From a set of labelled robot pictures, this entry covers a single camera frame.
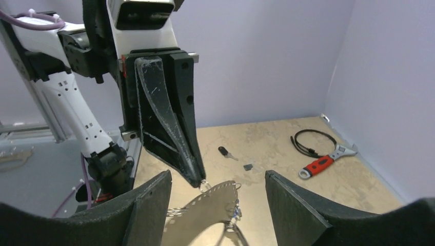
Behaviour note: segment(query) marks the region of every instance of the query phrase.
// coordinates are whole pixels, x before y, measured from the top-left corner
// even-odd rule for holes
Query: wooden table
[[[318,176],[299,179],[298,171],[314,160],[300,154],[290,142],[290,136],[302,129],[324,131],[342,143],[319,117],[197,130],[207,181],[212,186],[227,180],[242,184],[239,200],[243,217],[238,225],[251,246],[276,245],[265,190],[267,170],[275,170],[301,187],[355,209],[385,213],[401,206],[357,157],[343,157]],[[305,133],[298,140],[321,154],[334,150],[330,140],[322,135]],[[239,161],[224,158],[218,152],[219,146],[225,146]],[[248,163],[253,163],[253,169],[245,171],[243,165]],[[146,151],[141,154],[135,185],[139,186],[168,169],[173,178],[169,207],[183,207],[200,194],[199,190],[193,189],[176,171]],[[222,225],[210,227],[192,245],[214,246],[222,228]],[[234,244],[228,239],[222,245]]]

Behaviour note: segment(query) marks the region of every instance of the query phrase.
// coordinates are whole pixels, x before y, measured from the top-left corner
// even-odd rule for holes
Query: adjustable wrench
[[[340,157],[343,156],[355,156],[358,153],[357,147],[355,145],[352,148],[343,146],[343,145],[335,145],[335,150],[329,155],[325,155],[320,157],[319,159],[313,161],[311,164],[308,164],[306,167],[302,168],[299,171],[299,177],[301,179],[309,179],[312,176],[319,174],[321,171],[325,170],[331,164],[334,163]]]

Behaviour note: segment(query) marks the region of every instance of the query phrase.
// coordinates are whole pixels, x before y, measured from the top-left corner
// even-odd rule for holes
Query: small black square object
[[[252,164],[248,164],[248,165],[244,165],[243,168],[245,169],[245,171],[249,171],[253,168],[254,166]]]

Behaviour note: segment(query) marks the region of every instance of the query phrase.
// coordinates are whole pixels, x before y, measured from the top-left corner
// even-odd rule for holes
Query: white wall
[[[325,114],[411,202],[435,196],[435,1],[357,0]]]
[[[15,13],[56,10],[66,21],[82,22],[81,1],[6,1]],[[319,115],[353,2],[186,0],[172,19],[180,47],[200,54],[195,65],[197,126]],[[21,83],[17,73],[7,72],[11,69],[12,64],[6,65],[0,78],[1,105],[6,103],[4,88]],[[101,125],[106,130],[122,125],[114,81],[77,80]],[[19,115],[2,107],[0,121],[38,118],[28,115],[30,105],[29,100],[17,102]]]

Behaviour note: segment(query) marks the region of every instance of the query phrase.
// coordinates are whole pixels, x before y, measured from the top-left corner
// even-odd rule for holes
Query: coiled black cable
[[[309,156],[312,158],[316,158],[316,159],[323,157],[323,155],[319,155],[314,149],[307,148],[307,147],[303,146],[300,142],[298,142],[298,136],[304,132],[315,132],[315,133],[322,134],[325,137],[329,138],[334,143],[334,146],[337,145],[337,141],[331,135],[329,135],[327,133],[324,133],[324,132],[321,132],[318,130],[314,130],[314,129],[301,130],[301,131],[296,132],[294,137],[291,136],[290,141],[293,144],[293,146],[296,148],[296,150],[299,151],[303,155],[306,155],[306,156]]]

